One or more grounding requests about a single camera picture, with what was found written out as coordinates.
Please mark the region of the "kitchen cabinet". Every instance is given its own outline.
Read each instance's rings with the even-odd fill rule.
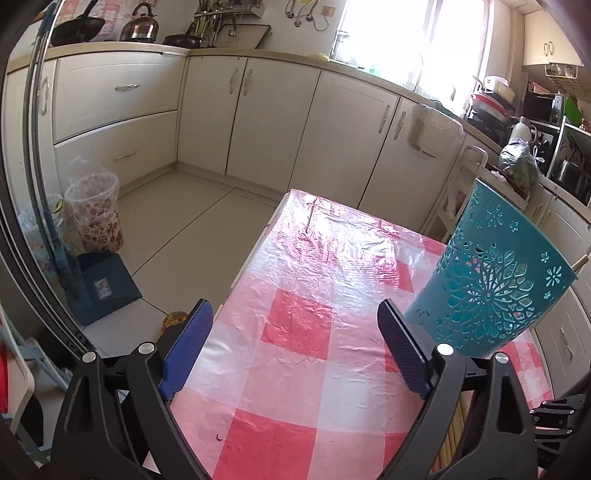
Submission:
[[[53,132],[51,124],[53,85],[56,60],[49,60],[43,66],[39,104],[39,143],[43,183],[47,194],[60,193],[56,161],[53,153]],[[21,69],[7,76],[4,101],[2,103],[2,146],[12,199],[17,211],[31,204],[25,175],[22,152],[22,108],[27,70]]]
[[[69,185],[69,167],[77,155],[100,163],[119,177],[121,185],[174,162],[177,112],[156,113],[98,128],[56,145],[62,191]]]
[[[290,188],[357,208],[398,100],[381,88],[323,71]]]
[[[582,66],[579,55],[552,16],[543,10],[524,16],[523,65],[566,63]]]
[[[550,201],[538,227],[570,265],[587,253],[591,245],[590,225],[556,196]]]
[[[554,396],[563,395],[589,372],[591,323],[572,288],[535,327]]]
[[[184,64],[179,55],[139,51],[60,58],[54,142],[124,119],[176,110]]]
[[[530,198],[527,202],[527,207],[523,214],[531,220],[534,225],[539,226],[542,218],[548,211],[550,202],[555,198],[555,195],[545,189],[539,183],[530,188]]]
[[[178,135],[178,161],[224,175],[245,57],[192,57]]]
[[[456,162],[464,135],[446,158],[435,159],[408,142],[416,103],[401,99],[359,210],[418,232]]]
[[[249,59],[227,174],[286,192],[320,69]]]

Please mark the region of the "plastic bag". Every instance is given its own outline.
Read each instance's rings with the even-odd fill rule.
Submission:
[[[540,170],[530,146],[520,138],[508,144],[499,155],[499,168],[525,192],[538,183]]]

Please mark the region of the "white bottle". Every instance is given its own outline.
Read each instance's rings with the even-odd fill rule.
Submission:
[[[513,127],[509,143],[513,142],[516,138],[520,138],[525,143],[529,144],[531,142],[531,127],[529,127],[529,125],[530,121],[526,117],[520,117],[519,123]]]

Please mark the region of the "plastic table cover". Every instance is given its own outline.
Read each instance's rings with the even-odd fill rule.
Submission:
[[[422,405],[384,344],[378,304],[391,298],[404,311],[443,250],[287,194],[171,404],[213,479],[375,480]],[[502,350],[530,407],[552,398],[529,331]]]

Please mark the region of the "white cabinet door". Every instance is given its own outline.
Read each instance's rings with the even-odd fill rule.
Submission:
[[[332,72],[322,72],[290,188],[357,208],[399,97]]]
[[[178,161],[224,175],[244,57],[192,57],[178,136]]]
[[[523,65],[566,63],[582,66],[579,55],[552,16],[543,10],[525,15]]]
[[[558,398],[589,372],[591,324],[569,288],[535,327]]]
[[[530,188],[530,199],[527,202],[527,207],[525,207],[523,214],[533,224],[539,225],[553,199],[554,194],[537,183]]]
[[[39,105],[39,143],[43,183],[46,193],[60,193],[57,180],[56,161],[53,155],[53,133],[51,114],[53,102],[53,84],[56,61],[45,62],[41,77],[41,98]],[[4,162],[7,168],[8,183],[17,211],[31,204],[25,165],[22,153],[22,105],[25,93],[27,69],[21,69],[8,75],[5,83],[2,103],[2,146]]]
[[[558,197],[550,202],[539,228],[570,265],[587,253],[591,245],[587,221]]]
[[[523,65],[548,63],[548,29],[551,28],[548,26],[550,23],[548,20],[553,22],[552,18],[544,11],[524,15]]]
[[[410,146],[416,103],[401,99],[359,210],[416,232],[423,226],[456,162],[463,135],[441,160]]]
[[[249,59],[228,156],[228,175],[286,192],[320,69]]]

